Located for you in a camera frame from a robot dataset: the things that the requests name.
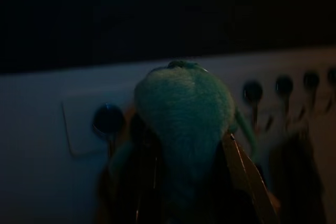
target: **coat hook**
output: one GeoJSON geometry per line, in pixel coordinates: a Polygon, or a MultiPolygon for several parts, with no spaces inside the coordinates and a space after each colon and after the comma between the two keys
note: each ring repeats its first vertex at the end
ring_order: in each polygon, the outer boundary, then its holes
{"type": "Polygon", "coordinates": [[[314,71],[308,71],[304,74],[303,77],[303,85],[306,91],[310,95],[310,102],[309,102],[309,111],[312,112],[315,107],[316,101],[316,92],[317,88],[320,84],[320,77],[314,71]]]}
{"type": "Polygon", "coordinates": [[[336,100],[336,68],[329,69],[328,83],[331,87],[333,87],[334,92],[333,92],[333,95],[331,96],[331,98],[328,102],[328,105],[325,109],[325,113],[328,113],[330,111],[331,107],[334,105],[335,100],[336,100]]]}
{"type": "Polygon", "coordinates": [[[96,112],[93,119],[93,130],[101,138],[105,138],[109,144],[108,155],[111,157],[115,151],[116,134],[125,125],[125,118],[121,110],[111,104],[106,103],[96,112]]]}
{"type": "MultiPolygon", "coordinates": [[[[262,90],[260,83],[257,81],[251,81],[244,85],[244,98],[252,107],[252,126],[256,132],[258,131],[258,105],[263,97],[262,90]]],[[[270,116],[263,131],[267,132],[270,129],[273,120],[273,117],[270,116]]]]}
{"type": "Polygon", "coordinates": [[[289,76],[280,76],[276,81],[276,92],[285,105],[285,115],[289,111],[289,98],[293,91],[293,81],[289,76]]]}

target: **dark background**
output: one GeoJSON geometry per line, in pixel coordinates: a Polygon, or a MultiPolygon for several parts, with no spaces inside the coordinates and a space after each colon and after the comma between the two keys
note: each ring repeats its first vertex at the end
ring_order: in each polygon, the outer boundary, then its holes
{"type": "Polygon", "coordinates": [[[336,42],[335,0],[2,3],[2,73],[336,42]]]}

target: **round knob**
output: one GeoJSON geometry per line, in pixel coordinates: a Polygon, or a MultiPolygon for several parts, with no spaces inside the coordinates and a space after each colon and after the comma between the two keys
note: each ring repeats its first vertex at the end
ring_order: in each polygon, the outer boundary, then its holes
{"type": "Polygon", "coordinates": [[[289,97],[293,91],[293,81],[289,76],[280,76],[276,81],[276,91],[281,97],[289,97]]]}
{"type": "Polygon", "coordinates": [[[258,103],[263,97],[262,90],[259,82],[248,82],[244,85],[244,97],[249,103],[258,103]]]}
{"type": "Polygon", "coordinates": [[[312,71],[307,72],[304,75],[305,75],[304,78],[303,78],[304,87],[308,91],[316,90],[319,83],[320,83],[319,75],[315,72],[312,72],[312,71]]]}
{"type": "Polygon", "coordinates": [[[121,110],[106,103],[98,109],[93,119],[93,129],[101,136],[107,136],[119,132],[125,123],[121,110]]]}
{"type": "Polygon", "coordinates": [[[328,81],[331,85],[336,86],[336,68],[331,68],[329,70],[328,81]]]}

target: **green plush toy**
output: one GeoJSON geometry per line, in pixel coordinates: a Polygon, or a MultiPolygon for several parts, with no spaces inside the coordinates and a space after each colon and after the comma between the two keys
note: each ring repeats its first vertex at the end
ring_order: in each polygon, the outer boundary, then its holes
{"type": "MultiPolygon", "coordinates": [[[[216,149],[223,136],[241,127],[255,161],[256,138],[226,85],[199,64],[173,61],[151,71],[135,88],[135,108],[157,135],[166,173],[162,197],[181,209],[190,209],[205,186],[216,149]]],[[[111,176],[122,168],[133,149],[131,142],[112,158],[111,176]]]]}

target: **stuffed animal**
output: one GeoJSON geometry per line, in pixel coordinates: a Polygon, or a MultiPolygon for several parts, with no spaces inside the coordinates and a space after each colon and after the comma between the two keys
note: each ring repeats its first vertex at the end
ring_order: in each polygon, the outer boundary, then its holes
{"type": "MultiPolygon", "coordinates": [[[[134,104],[161,144],[162,198],[180,212],[206,196],[216,149],[237,124],[251,145],[250,158],[257,159],[254,131],[228,87],[197,63],[173,61],[152,70],[135,87],[134,104]]],[[[108,167],[111,178],[118,177],[134,148],[126,142],[117,149],[108,167]]]]}

